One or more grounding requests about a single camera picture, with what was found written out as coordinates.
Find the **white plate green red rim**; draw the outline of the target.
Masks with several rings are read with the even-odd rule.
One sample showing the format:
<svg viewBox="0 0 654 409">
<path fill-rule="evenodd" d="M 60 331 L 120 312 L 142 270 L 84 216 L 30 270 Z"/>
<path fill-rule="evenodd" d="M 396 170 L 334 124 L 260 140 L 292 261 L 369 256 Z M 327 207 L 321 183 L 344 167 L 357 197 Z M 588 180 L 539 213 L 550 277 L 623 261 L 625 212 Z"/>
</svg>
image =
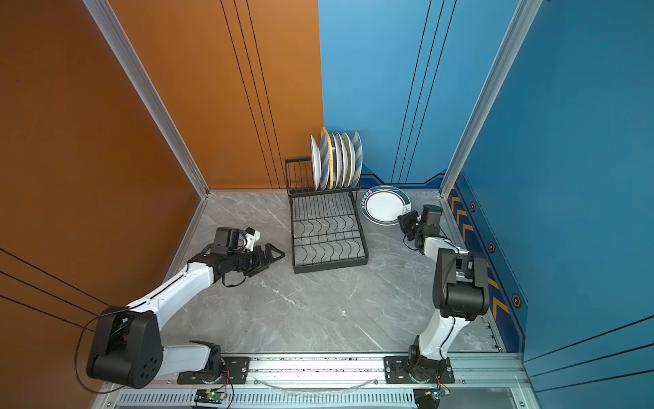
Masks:
<svg viewBox="0 0 654 409">
<path fill-rule="evenodd" d="M 410 198 L 393 186 L 377 186 L 366 191 L 361 199 L 362 214 L 379 226 L 393 226 L 398 217 L 411 211 Z"/>
</svg>

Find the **black wire dish rack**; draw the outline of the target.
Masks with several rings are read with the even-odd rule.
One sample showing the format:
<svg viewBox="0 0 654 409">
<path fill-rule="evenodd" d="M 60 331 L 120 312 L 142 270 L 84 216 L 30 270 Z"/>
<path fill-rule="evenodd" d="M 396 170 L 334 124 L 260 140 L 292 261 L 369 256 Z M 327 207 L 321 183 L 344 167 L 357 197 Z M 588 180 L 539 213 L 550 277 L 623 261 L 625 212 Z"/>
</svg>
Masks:
<svg viewBox="0 0 654 409">
<path fill-rule="evenodd" d="M 360 187 L 316 190 L 309 157 L 286 160 L 284 179 L 291 209 L 294 272 L 366 265 L 369 251 L 356 206 Z"/>
</svg>

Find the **cream plate floral drawing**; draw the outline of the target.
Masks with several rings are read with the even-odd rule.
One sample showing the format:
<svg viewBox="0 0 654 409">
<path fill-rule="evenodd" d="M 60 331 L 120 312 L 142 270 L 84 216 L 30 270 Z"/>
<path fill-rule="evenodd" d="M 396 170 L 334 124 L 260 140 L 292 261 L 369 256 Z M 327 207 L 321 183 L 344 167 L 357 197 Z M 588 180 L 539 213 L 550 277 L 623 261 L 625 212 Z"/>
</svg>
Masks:
<svg viewBox="0 0 654 409">
<path fill-rule="evenodd" d="M 342 141 L 345 143 L 347 153 L 347 178 L 345 186 L 352 187 L 356 169 L 354 145 L 347 133 L 342 134 Z"/>
</svg>

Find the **white plate red characters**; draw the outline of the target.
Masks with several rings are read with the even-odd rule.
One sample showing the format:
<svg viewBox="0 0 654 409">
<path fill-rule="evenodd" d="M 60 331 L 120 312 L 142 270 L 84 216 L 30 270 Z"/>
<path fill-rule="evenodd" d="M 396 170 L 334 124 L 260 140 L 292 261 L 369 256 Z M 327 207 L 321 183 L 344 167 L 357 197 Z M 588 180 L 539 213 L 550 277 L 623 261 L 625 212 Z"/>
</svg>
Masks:
<svg viewBox="0 0 654 409">
<path fill-rule="evenodd" d="M 339 189 L 342 187 L 342 140 L 340 135 L 332 134 L 332 148 L 333 148 L 333 160 L 334 160 L 334 182 L 332 183 L 334 189 Z"/>
</svg>

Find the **white plate orange sunburst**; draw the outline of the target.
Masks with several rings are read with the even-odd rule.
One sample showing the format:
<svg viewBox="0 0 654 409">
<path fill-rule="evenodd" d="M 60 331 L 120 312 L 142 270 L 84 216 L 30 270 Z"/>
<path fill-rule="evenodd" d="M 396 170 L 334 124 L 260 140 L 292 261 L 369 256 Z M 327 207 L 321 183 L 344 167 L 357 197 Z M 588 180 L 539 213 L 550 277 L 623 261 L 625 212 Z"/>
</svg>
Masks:
<svg viewBox="0 0 654 409">
<path fill-rule="evenodd" d="M 313 185 L 314 185 L 314 190 L 319 191 L 321 177 L 322 177 L 321 156 L 320 156 L 320 149 L 318 148 L 318 144 L 316 143 L 314 136 L 311 136 L 310 145 L 311 145 L 311 162 L 312 162 L 312 170 L 313 170 Z"/>
</svg>

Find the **blue white striped plate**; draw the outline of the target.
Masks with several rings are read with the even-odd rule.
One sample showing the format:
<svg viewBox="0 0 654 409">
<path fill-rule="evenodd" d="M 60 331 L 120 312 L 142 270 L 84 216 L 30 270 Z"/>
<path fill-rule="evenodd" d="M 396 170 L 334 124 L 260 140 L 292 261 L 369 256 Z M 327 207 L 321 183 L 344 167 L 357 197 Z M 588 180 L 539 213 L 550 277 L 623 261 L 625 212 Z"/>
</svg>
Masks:
<svg viewBox="0 0 654 409">
<path fill-rule="evenodd" d="M 354 175 L 352 180 L 352 186 L 357 186 L 361 178 L 361 173 L 363 169 L 363 144 L 361 137 L 357 131 L 354 132 L 354 138 L 352 139 L 352 144 L 354 146 Z"/>
</svg>

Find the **yellow woven bamboo tray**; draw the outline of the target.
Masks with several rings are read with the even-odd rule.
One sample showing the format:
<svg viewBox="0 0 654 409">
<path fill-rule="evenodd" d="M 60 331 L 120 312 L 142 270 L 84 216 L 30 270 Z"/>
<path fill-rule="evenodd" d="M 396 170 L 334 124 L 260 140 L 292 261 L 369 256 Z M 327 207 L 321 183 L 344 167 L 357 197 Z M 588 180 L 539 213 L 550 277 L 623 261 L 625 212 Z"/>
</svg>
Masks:
<svg viewBox="0 0 654 409">
<path fill-rule="evenodd" d="M 332 140 L 329 132 L 325 127 L 320 132 L 320 157 L 321 157 L 321 181 L 320 188 L 330 190 L 333 187 L 333 153 Z"/>
</svg>

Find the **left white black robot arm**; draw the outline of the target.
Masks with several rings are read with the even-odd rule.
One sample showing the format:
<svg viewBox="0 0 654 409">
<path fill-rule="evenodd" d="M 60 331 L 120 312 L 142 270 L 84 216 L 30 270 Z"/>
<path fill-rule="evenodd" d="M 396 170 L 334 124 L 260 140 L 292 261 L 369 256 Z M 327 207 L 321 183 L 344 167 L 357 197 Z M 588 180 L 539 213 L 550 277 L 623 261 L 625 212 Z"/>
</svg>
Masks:
<svg viewBox="0 0 654 409">
<path fill-rule="evenodd" d="M 249 279 L 284 258 L 276 246 L 258 245 L 260 237 L 253 228 L 220 227 L 214 240 L 161 286 L 125 307 L 110 306 L 91 320 L 95 330 L 87 376 L 133 389 L 172 374 L 202 383 L 225 382 L 228 369 L 219 345 L 191 341 L 165 346 L 161 331 L 199 293 L 224 283 L 227 274 Z"/>
</svg>

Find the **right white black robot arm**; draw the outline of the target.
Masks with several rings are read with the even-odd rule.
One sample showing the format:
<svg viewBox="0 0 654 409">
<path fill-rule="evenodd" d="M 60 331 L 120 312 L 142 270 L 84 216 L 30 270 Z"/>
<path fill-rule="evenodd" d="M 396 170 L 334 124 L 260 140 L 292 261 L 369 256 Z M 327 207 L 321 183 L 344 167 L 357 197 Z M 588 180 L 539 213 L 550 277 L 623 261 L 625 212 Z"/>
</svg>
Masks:
<svg viewBox="0 0 654 409">
<path fill-rule="evenodd" d="M 407 371 L 417 383 L 454 383 L 450 348 L 461 330 L 485 315 L 490 304 L 485 256 L 457 245 L 443 233 L 443 209 L 426 204 L 422 212 L 398 217 L 402 233 L 424 257 L 434 260 L 434 315 L 410 346 Z"/>
</svg>

